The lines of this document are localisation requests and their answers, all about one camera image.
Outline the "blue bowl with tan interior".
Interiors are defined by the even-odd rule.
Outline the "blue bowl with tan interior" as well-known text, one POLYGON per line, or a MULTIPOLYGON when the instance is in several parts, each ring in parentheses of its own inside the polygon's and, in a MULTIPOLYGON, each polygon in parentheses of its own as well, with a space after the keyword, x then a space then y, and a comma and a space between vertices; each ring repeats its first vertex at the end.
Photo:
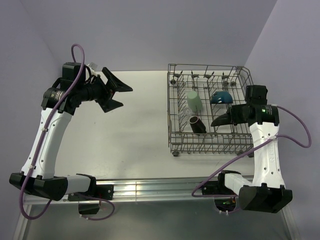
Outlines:
POLYGON ((232 104, 233 97, 227 91, 215 91, 211 98, 210 104, 232 104))

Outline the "dark brown mug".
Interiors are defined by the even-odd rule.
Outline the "dark brown mug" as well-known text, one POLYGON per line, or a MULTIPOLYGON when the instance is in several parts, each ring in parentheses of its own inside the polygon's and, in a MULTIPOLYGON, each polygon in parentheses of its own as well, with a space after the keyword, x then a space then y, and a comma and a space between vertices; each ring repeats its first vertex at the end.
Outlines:
POLYGON ((199 136, 207 133, 206 126, 198 116, 192 116, 189 119, 189 124, 194 134, 199 136))

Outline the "light green cup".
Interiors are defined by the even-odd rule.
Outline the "light green cup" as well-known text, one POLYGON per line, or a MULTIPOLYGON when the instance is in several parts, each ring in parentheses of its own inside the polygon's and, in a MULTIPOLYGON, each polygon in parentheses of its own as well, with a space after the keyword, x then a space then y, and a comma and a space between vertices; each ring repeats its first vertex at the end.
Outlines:
POLYGON ((201 111, 203 109, 201 98, 196 91, 188 92, 187 104, 193 112, 201 111))

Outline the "clear drinking glass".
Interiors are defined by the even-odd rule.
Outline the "clear drinking glass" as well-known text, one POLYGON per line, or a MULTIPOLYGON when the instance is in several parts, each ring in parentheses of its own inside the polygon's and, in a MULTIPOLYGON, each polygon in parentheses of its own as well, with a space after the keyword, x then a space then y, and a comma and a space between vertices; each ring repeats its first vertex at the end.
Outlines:
POLYGON ((189 107, 185 107, 184 109, 182 109, 178 114, 177 114, 177 117, 178 117, 178 120, 180 122, 185 122, 185 121, 188 121, 189 118, 193 115, 193 111, 191 108, 189 107))

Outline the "black square floral plate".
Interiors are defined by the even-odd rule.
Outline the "black square floral plate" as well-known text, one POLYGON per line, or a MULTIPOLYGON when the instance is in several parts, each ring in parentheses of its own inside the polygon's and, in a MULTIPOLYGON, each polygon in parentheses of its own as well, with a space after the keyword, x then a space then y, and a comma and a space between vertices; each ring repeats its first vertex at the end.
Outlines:
POLYGON ((229 108, 226 113, 218 116, 217 118, 215 118, 210 126, 211 127, 219 127, 219 126, 226 126, 226 125, 233 125, 233 118, 232 118, 232 109, 229 108))

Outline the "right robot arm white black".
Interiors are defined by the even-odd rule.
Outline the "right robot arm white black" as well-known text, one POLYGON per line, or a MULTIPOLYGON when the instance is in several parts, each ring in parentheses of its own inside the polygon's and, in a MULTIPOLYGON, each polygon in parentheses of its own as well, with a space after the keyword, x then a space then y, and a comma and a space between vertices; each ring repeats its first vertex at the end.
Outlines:
POLYGON ((254 174, 248 181, 237 171, 222 170, 216 183, 217 191, 238 196, 240 208, 246 211, 278 213, 292 199, 286 189, 279 161, 277 134, 280 119, 276 106, 267 103, 264 85, 249 85, 245 103, 232 105, 211 126, 247 124, 253 143, 254 174))

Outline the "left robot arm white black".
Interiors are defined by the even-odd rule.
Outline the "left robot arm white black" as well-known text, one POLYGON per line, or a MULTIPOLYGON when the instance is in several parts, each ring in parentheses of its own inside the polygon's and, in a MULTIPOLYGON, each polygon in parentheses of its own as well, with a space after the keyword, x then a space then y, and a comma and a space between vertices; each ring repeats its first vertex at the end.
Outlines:
POLYGON ((92 71, 77 62, 62 66, 62 76, 43 94, 41 120, 31 152, 20 172, 12 173, 9 183, 22 192, 52 201, 65 195, 79 193, 91 200, 98 193, 97 180, 87 174, 55 176, 58 151, 65 130, 83 102, 95 101, 107 113, 123 104, 113 99, 116 92, 131 92, 133 89, 120 81, 106 67, 100 75, 86 78, 92 71))

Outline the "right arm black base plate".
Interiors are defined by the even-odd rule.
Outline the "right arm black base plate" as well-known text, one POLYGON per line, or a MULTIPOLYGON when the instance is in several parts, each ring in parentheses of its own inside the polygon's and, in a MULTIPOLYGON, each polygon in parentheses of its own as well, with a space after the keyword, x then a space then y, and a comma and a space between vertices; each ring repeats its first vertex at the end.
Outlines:
POLYGON ((209 197, 214 195, 214 204, 218 211, 222 213, 230 213, 236 211, 235 193, 229 188, 222 185, 220 180, 208 181, 201 188, 201 197, 209 197))

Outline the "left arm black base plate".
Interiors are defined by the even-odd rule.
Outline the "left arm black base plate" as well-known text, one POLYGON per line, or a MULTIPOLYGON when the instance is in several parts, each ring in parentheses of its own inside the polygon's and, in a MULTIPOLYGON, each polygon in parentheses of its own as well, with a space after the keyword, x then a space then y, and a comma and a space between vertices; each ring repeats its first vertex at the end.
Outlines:
POLYGON ((78 202, 78 212, 80 215, 97 217, 102 211, 108 210, 105 205, 106 201, 113 199, 114 186, 112 184, 97 185, 95 192, 91 195, 86 193, 72 193, 67 196, 69 202, 78 202), (95 201, 98 203, 84 203, 85 201, 95 201))

